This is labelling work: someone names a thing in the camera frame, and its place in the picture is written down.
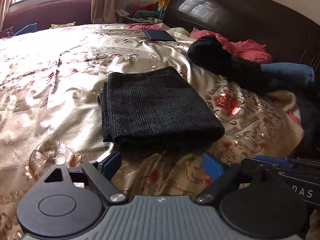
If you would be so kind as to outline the yellow green cloth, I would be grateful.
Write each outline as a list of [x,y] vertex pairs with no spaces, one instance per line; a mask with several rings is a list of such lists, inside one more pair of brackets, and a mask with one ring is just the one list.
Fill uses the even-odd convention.
[[65,24],[52,24],[50,26],[50,29],[65,28],[65,27],[72,27],[72,26],[75,26],[75,22],[65,23]]

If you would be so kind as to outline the beige floral satin bedspread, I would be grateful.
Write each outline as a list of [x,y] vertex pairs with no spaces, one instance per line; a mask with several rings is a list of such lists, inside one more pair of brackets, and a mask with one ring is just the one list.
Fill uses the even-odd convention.
[[103,143],[97,96],[113,72],[174,67],[223,123],[209,148],[224,162],[286,158],[303,138],[296,97],[259,96],[187,59],[193,39],[169,29],[152,42],[122,24],[47,29],[1,40],[1,239],[19,239],[18,201],[53,164],[80,166],[114,151]]

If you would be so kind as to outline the maroon padded window bench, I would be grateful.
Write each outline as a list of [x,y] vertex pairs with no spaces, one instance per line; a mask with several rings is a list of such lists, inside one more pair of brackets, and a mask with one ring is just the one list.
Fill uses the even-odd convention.
[[43,3],[34,7],[7,14],[3,29],[13,28],[14,32],[36,23],[38,30],[49,29],[52,24],[91,23],[91,0],[61,0]]

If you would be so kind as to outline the dark grey checked pants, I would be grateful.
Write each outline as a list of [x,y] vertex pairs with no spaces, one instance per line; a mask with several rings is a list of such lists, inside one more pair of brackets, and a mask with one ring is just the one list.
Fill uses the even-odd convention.
[[197,150],[225,133],[223,124],[174,67],[112,73],[98,101],[103,141],[121,150]]

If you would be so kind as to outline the pink crumpled cloth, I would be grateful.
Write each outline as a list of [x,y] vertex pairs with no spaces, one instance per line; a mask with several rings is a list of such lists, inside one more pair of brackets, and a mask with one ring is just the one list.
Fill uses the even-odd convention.
[[163,23],[160,24],[126,24],[126,28],[129,29],[140,29],[140,30],[166,30],[180,33],[184,36],[187,36],[191,39],[197,40],[198,38],[213,35],[217,40],[222,44],[224,50],[231,53],[233,56],[246,59],[248,61],[256,63],[271,63],[272,56],[266,52],[266,45],[260,45],[253,40],[231,42],[221,34],[215,33],[208,30],[199,30],[193,28],[193,31],[189,33],[184,28],[169,28]]

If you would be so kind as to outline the cluttered bedside table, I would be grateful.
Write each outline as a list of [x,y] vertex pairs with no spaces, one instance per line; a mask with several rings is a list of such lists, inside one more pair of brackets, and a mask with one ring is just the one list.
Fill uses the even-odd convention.
[[157,8],[158,3],[144,6],[129,4],[125,8],[116,9],[117,22],[126,24],[162,23],[163,20],[158,15]]

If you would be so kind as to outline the black garment pile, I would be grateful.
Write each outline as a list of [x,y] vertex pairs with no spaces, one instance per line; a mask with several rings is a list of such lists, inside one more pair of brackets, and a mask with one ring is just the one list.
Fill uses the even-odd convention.
[[233,56],[223,49],[213,35],[206,35],[193,42],[187,55],[195,65],[221,75],[241,88],[260,94],[275,90],[277,81],[264,74],[260,64]]

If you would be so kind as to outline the dark wooden headboard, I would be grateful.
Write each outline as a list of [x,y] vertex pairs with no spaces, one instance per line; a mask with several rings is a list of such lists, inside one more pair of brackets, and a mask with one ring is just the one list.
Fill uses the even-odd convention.
[[170,0],[167,26],[210,30],[233,42],[266,45],[275,62],[319,70],[319,25],[272,0]]

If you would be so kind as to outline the right beige curtain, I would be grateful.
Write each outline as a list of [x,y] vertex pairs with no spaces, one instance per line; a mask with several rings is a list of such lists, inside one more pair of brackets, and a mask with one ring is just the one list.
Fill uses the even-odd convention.
[[116,23],[116,0],[92,0],[91,21],[93,24]]

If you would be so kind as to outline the yellow green carton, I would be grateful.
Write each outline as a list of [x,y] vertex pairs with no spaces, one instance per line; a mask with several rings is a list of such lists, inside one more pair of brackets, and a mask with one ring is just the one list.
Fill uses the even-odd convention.
[[158,0],[157,2],[157,19],[163,20],[165,11],[169,5],[170,0]]

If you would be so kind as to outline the blue rimmed dark bag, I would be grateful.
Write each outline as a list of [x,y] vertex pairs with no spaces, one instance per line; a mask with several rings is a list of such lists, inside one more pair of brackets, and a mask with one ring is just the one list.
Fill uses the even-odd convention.
[[23,35],[27,33],[34,33],[37,32],[37,23],[26,25],[21,30],[17,31],[14,36]]

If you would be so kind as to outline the blue folded jeans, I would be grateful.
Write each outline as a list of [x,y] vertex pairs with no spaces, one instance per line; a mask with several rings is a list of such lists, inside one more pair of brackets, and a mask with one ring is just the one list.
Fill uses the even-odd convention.
[[313,69],[305,64],[278,62],[261,64],[263,73],[279,81],[294,85],[311,85],[315,82]]

